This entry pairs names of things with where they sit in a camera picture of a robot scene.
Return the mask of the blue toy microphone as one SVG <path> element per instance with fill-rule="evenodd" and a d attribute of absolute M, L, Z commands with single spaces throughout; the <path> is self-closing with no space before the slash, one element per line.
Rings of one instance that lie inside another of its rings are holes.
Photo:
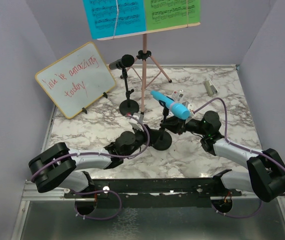
<path fill-rule="evenodd" d="M 166 107 L 177 118 L 187 120 L 190 117 L 190 111 L 183 104 L 175 102 L 158 91 L 152 90 L 150 94 L 161 106 Z"/>

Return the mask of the black mic stand front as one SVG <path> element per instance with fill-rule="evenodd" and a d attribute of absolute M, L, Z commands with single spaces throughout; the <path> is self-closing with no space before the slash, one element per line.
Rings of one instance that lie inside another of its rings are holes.
<path fill-rule="evenodd" d="M 155 143 L 153 144 L 153 148 L 158 151 L 165 151 L 172 144 L 171 135 L 168 132 L 166 132 L 165 127 L 162 126 L 163 124 L 166 123 L 167 116 L 169 115 L 169 109 L 166 107 L 166 104 L 164 101 L 159 100 L 158 102 L 163 107 L 163 110 L 162 110 L 163 119 L 160 124 L 160 128 L 157 131 L 158 136 L 157 136 Z"/>

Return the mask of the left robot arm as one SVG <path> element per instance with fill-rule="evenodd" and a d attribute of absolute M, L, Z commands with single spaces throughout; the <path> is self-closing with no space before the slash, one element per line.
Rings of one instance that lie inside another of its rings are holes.
<path fill-rule="evenodd" d="M 152 146 L 155 136 L 156 130 L 144 124 L 143 130 L 124 131 L 101 150 L 70 149 L 64 142 L 56 143 L 28 163 L 31 181 L 39 193 L 65 187 L 75 190 L 81 197 L 88 197 L 93 191 L 90 176 L 77 170 L 113 169 L 123 164 L 124 159 L 140 155 L 142 146 Z"/>

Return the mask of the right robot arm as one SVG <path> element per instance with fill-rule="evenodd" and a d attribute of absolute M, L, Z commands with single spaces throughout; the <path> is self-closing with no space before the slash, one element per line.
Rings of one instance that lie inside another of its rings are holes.
<path fill-rule="evenodd" d="M 246 168 L 246 172 L 228 170 L 222 173 L 220 179 L 212 183 L 212 190 L 216 195 L 223 196 L 230 189 L 238 189 L 255 193 L 266 203 L 283 196 L 285 164 L 278 152 L 272 148 L 251 150 L 233 143 L 220 133 L 221 125 L 218 113 L 212 110 L 207 111 L 201 120 L 187 121 L 172 116 L 160 124 L 174 134 L 190 132 L 200 135 L 200 143 L 205 152 Z"/>

